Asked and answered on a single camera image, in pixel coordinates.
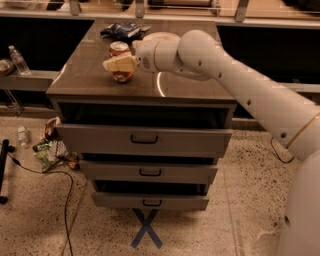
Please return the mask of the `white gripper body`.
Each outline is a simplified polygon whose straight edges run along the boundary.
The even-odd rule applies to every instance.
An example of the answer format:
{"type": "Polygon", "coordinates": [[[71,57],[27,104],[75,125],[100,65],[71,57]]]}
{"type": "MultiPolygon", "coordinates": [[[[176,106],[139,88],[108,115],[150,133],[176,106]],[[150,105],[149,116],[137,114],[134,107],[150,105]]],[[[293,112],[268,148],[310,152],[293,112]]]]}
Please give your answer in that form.
{"type": "Polygon", "coordinates": [[[157,40],[141,41],[135,51],[139,67],[145,72],[158,72],[156,66],[156,48],[159,42],[157,40]]]}

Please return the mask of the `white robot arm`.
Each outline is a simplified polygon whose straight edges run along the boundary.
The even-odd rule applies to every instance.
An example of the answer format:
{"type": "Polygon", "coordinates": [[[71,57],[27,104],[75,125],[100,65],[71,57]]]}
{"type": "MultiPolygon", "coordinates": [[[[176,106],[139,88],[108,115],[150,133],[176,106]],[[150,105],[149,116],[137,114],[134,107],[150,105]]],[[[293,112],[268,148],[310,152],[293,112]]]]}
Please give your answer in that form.
{"type": "Polygon", "coordinates": [[[174,40],[142,40],[134,53],[111,57],[103,67],[217,80],[302,162],[288,193],[278,256],[320,256],[320,106],[237,61],[201,30],[174,40]]]}

